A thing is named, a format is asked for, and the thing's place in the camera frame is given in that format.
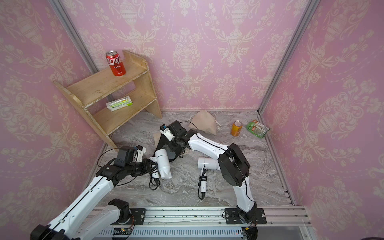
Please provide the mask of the white hair dryer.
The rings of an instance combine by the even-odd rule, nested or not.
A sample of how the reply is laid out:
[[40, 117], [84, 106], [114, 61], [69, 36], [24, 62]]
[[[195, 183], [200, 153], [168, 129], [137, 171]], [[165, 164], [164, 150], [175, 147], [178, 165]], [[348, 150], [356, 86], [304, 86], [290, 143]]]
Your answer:
[[150, 182], [149, 188], [155, 191], [161, 184], [161, 179], [171, 179], [171, 166], [167, 151], [164, 149], [157, 150], [155, 156], [150, 158]]
[[209, 170], [220, 171], [221, 169], [217, 160], [207, 157], [199, 157], [198, 169], [201, 170], [201, 175], [198, 182], [198, 197], [200, 200], [203, 200], [207, 192], [207, 172]]

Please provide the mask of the beige hair dryer bag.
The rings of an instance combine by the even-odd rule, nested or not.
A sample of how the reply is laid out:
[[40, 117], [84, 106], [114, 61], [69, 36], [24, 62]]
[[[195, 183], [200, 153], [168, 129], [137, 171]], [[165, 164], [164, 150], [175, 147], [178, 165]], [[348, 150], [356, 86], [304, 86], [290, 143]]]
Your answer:
[[208, 111], [200, 111], [190, 120], [189, 128], [216, 136], [217, 130], [220, 130], [222, 127]]

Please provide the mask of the black drawstring bag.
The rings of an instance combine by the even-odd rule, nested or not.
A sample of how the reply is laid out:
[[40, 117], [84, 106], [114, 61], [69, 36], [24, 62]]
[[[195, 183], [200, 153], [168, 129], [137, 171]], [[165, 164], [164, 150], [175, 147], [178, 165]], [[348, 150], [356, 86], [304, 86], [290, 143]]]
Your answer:
[[167, 152], [169, 162], [173, 162], [177, 158], [183, 158], [188, 146], [188, 140], [186, 137], [175, 137], [173, 140], [168, 140], [163, 134], [161, 134], [158, 145], [155, 152], [158, 150], [165, 150]]

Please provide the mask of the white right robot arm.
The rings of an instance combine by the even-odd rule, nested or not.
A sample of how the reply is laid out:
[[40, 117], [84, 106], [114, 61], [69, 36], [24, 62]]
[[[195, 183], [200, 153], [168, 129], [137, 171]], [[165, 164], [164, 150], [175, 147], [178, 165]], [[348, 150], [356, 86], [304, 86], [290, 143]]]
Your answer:
[[180, 158], [186, 148], [216, 160], [224, 180], [234, 188], [240, 219], [246, 224], [256, 220], [258, 207], [249, 187], [250, 164], [238, 145], [219, 144], [193, 129], [187, 131], [179, 121], [163, 124], [160, 133], [157, 150], [166, 150], [170, 162]]

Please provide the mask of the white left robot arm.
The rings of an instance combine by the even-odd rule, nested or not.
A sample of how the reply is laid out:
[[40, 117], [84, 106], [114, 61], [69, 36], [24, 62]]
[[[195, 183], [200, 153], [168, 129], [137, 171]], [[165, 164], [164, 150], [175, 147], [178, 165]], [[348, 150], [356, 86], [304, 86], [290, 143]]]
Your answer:
[[138, 177], [151, 170], [150, 160], [144, 159], [146, 148], [122, 147], [116, 158], [96, 173], [88, 187], [56, 218], [46, 226], [36, 226], [32, 240], [91, 240], [111, 224], [135, 223], [128, 202], [113, 199], [102, 212], [86, 220], [94, 207], [127, 176]]

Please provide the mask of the green white box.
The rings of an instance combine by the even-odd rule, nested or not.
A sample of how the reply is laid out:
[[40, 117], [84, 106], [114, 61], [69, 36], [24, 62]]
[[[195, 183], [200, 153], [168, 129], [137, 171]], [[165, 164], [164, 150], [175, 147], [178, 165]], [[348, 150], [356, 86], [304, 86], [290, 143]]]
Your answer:
[[110, 110], [111, 112], [128, 107], [128, 106], [132, 106], [132, 105], [133, 105], [133, 102], [129, 96], [106, 103], [107, 109]]

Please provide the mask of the orange soda can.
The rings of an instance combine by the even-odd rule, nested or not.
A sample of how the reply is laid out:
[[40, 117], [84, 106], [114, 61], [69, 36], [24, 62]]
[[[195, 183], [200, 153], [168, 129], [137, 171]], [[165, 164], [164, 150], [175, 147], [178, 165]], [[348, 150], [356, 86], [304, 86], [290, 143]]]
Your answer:
[[243, 124], [241, 121], [237, 120], [233, 123], [232, 129], [231, 129], [231, 135], [234, 137], [239, 136], [241, 130], [242, 130]]

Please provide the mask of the wooden two-tier shelf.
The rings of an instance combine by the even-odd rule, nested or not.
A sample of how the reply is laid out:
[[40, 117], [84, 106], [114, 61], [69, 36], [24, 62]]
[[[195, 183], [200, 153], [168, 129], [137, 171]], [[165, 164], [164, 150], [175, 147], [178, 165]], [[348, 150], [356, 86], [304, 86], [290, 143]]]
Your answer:
[[[127, 72], [121, 77], [114, 76], [110, 69], [104, 69], [68, 87], [53, 82], [96, 134], [112, 148], [116, 144], [110, 135], [141, 111], [146, 110], [162, 118], [147, 60], [127, 50], [123, 51], [123, 55]], [[131, 106], [113, 112], [107, 107], [95, 114], [89, 112], [90, 106], [130, 83], [135, 85], [135, 89], [128, 93], [133, 101]]]

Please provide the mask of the green snack packet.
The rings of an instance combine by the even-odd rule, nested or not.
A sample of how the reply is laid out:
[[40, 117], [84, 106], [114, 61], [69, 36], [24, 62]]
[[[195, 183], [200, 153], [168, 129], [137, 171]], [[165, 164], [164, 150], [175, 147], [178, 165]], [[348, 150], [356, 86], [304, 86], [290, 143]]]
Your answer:
[[247, 124], [246, 128], [250, 133], [252, 133], [253, 135], [255, 135], [256, 137], [258, 137], [260, 139], [264, 138], [265, 135], [267, 134], [267, 132], [270, 130], [270, 128], [261, 124], [257, 120], [253, 120], [253, 121], [249, 122]]

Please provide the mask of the red cola can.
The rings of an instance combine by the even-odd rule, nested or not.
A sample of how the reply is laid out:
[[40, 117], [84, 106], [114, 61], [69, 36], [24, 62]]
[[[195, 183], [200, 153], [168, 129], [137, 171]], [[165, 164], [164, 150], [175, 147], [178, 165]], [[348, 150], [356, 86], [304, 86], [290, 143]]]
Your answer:
[[114, 76], [120, 77], [126, 74], [126, 69], [122, 62], [121, 56], [117, 51], [106, 52], [106, 59]]

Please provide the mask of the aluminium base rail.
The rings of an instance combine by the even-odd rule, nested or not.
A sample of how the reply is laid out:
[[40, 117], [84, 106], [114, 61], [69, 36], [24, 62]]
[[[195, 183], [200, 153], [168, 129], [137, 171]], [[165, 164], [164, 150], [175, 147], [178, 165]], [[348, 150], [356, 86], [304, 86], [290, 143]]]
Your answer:
[[89, 211], [65, 210], [48, 224], [69, 239], [90, 240], [110, 226], [139, 228], [305, 227], [311, 221], [303, 207], [261, 207], [246, 223], [240, 210], [230, 207], [129, 208], [112, 204]]

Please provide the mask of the left aluminium corner post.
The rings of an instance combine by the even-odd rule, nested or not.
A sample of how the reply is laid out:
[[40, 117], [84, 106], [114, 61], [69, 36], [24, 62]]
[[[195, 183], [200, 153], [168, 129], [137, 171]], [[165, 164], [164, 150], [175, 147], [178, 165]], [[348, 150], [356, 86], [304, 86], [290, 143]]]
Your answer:
[[97, 73], [99, 69], [95, 64], [90, 52], [88, 51], [88, 48], [83, 42], [79, 31], [71, 20], [70, 15], [65, 9], [64, 4], [58, 0], [49, 0], [49, 3], [51, 4], [54, 12], [58, 16], [59, 20], [61, 21], [63, 27], [65, 28], [67, 34], [69, 35], [70, 39], [72, 40], [74, 46], [78, 50], [80, 56], [82, 57], [90, 72], [92, 74]]

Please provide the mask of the aluminium corner post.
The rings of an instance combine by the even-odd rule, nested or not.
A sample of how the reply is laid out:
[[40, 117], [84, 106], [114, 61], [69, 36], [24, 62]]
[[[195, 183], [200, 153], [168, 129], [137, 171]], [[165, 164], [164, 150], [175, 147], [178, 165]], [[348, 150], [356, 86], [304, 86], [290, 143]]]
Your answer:
[[90, 72], [92, 74], [97, 73], [99, 69], [95, 64], [90, 52], [88, 51], [88, 48], [83, 42], [79, 31], [71, 20], [70, 15], [65, 9], [64, 4], [58, 0], [49, 0], [49, 3], [51, 4], [54, 12], [58, 16], [59, 20], [61, 21], [63, 27], [65, 28], [67, 34], [69, 35], [70, 39], [72, 40], [74, 46], [78, 50], [80, 56], [82, 57]]
[[292, 38], [286, 48], [286, 51], [285, 53], [283, 54], [283, 58], [281, 59], [279, 65], [278, 65], [278, 68], [271, 80], [271, 83], [269, 85], [269, 87], [267, 88], [267, 91], [265, 92], [265, 95], [263, 97], [263, 100], [261, 102], [261, 105], [258, 109], [258, 113], [260, 116], [263, 115], [264, 111], [266, 110], [267, 108], [267, 105], [268, 105], [268, 102], [269, 100], [271, 99], [272, 95], [273, 95], [273, 92], [274, 90], [276, 89], [278, 83], [279, 83], [279, 80], [280, 78], [282, 77], [291, 57], [293, 56], [293, 54], [295, 53], [295, 50], [305, 32], [305, 30], [307, 29], [308, 27], [308, 24], [310, 23], [319, 3], [321, 1], [320, 0], [310, 0], [308, 1], [308, 4], [305, 8], [305, 11], [292, 35]]

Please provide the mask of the right aluminium corner post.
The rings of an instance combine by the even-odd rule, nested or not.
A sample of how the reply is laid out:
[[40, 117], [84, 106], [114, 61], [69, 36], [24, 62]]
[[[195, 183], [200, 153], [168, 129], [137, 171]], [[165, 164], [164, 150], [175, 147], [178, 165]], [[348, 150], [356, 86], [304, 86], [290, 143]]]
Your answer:
[[305, 32], [305, 30], [307, 29], [308, 27], [308, 24], [310, 23], [319, 3], [321, 1], [320, 0], [310, 0], [308, 1], [308, 4], [305, 8], [305, 11], [292, 35], [292, 38], [286, 48], [286, 51], [285, 53], [283, 54], [283, 58], [281, 59], [279, 65], [278, 65], [278, 68], [271, 80], [271, 83], [269, 85], [269, 87], [267, 88], [267, 91], [265, 92], [265, 95], [263, 97], [263, 100], [261, 102], [261, 105], [258, 109], [258, 113], [260, 116], [263, 115], [264, 111], [266, 110], [267, 108], [267, 105], [268, 105], [268, 102], [269, 100], [271, 99], [272, 95], [273, 95], [273, 92], [274, 90], [276, 89], [278, 83], [279, 83], [279, 80], [280, 78], [282, 77], [291, 57], [293, 56], [293, 54], [295, 53], [295, 50]]

